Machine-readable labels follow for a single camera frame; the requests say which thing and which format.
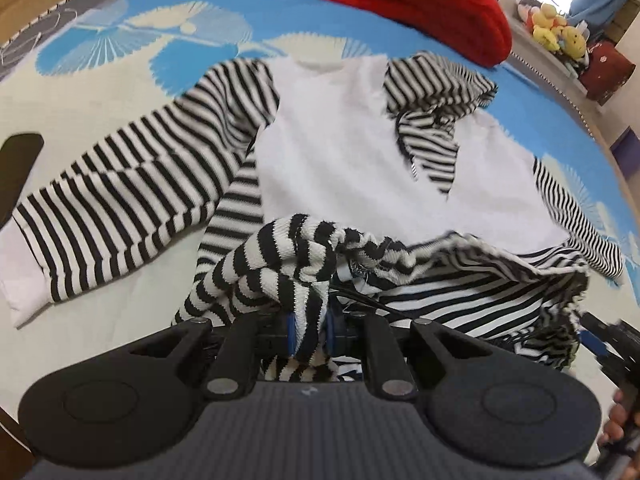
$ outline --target pile of plush toys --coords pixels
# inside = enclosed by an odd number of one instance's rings
[[[533,39],[553,53],[578,77],[589,66],[586,24],[578,27],[567,25],[564,16],[550,4],[538,4],[535,0],[521,0],[518,15],[533,35]]]

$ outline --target white cuff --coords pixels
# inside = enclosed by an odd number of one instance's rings
[[[0,290],[9,304],[11,324],[15,327],[50,302],[42,267],[13,218],[0,230]]]

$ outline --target metal bolt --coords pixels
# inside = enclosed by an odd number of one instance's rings
[[[394,397],[404,397],[414,390],[414,386],[400,379],[392,379],[382,384],[382,391]]]
[[[212,394],[228,395],[238,389],[238,383],[228,377],[220,377],[207,383],[207,390]]]

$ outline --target human hand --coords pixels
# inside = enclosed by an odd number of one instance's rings
[[[602,434],[598,438],[598,446],[604,446],[609,442],[619,441],[625,434],[623,427],[629,418],[628,411],[622,406],[622,390],[616,391],[613,395],[615,404],[609,410],[609,420],[602,428]],[[634,414],[634,422],[640,427],[640,413]],[[640,450],[622,473],[620,480],[640,479]]]

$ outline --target bed sheet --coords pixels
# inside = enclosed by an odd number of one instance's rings
[[[46,184],[96,140],[189,88],[235,56],[335,60],[431,50],[472,66],[420,32],[322,0],[115,0],[78,17],[0,84],[0,140],[45,137],[25,192]],[[583,129],[507,65],[474,66],[499,85],[492,113],[542,158],[602,236],[620,244],[620,283],[597,274],[583,305],[606,321],[640,326],[640,251],[614,171]],[[0,405],[15,415],[27,387],[52,370],[166,327],[190,288],[202,230],[143,269],[48,308],[20,330],[0,300]],[[612,385],[580,351],[577,374],[606,403]]]

